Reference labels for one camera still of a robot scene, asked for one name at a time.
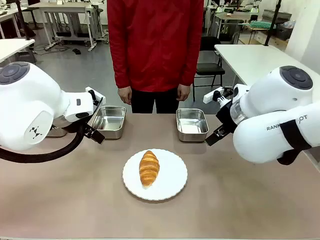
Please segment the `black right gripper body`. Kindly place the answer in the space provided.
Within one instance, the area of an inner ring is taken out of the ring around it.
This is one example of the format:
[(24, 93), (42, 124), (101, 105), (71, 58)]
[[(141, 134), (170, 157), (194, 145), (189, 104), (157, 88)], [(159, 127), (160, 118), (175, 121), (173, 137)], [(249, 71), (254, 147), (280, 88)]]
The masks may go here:
[(217, 112), (216, 117), (222, 123), (222, 125), (216, 130), (223, 134), (234, 133), (237, 128), (237, 124), (231, 117), (231, 106), (232, 101), (229, 100), (224, 106), (220, 107), (220, 110)]

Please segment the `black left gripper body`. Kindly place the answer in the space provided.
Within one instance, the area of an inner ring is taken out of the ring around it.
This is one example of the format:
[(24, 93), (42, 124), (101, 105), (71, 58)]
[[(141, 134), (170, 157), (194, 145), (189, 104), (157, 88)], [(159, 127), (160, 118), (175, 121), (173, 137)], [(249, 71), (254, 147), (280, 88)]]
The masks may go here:
[(91, 126), (99, 107), (102, 105), (102, 102), (103, 102), (102, 97), (100, 99), (93, 100), (93, 113), (92, 113), (92, 115), (88, 115), (84, 118), (81, 118), (79, 120), (79, 122), (81, 124), (88, 124), (89, 126)]

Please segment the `person's right hand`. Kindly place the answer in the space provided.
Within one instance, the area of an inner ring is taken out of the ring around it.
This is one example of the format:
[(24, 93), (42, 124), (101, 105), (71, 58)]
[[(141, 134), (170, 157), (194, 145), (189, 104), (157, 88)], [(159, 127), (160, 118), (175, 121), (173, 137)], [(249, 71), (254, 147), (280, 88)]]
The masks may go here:
[(132, 89), (130, 86), (124, 87), (124, 88), (119, 88), (117, 90), (118, 95), (120, 99), (122, 100), (123, 103), (127, 105), (131, 105), (131, 99), (132, 99)]

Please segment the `person's left hand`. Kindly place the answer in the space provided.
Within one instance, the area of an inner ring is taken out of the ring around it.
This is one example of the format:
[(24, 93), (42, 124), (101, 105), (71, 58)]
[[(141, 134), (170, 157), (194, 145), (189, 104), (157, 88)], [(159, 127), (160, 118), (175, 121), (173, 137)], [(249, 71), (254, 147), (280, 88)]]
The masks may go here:
[(184, 102), (188, 98), (190, 92), (191, 92), (190, 85), (179, 84), (178, 88), (177, 88), (177, 98), (176, 99), (179, 102)]

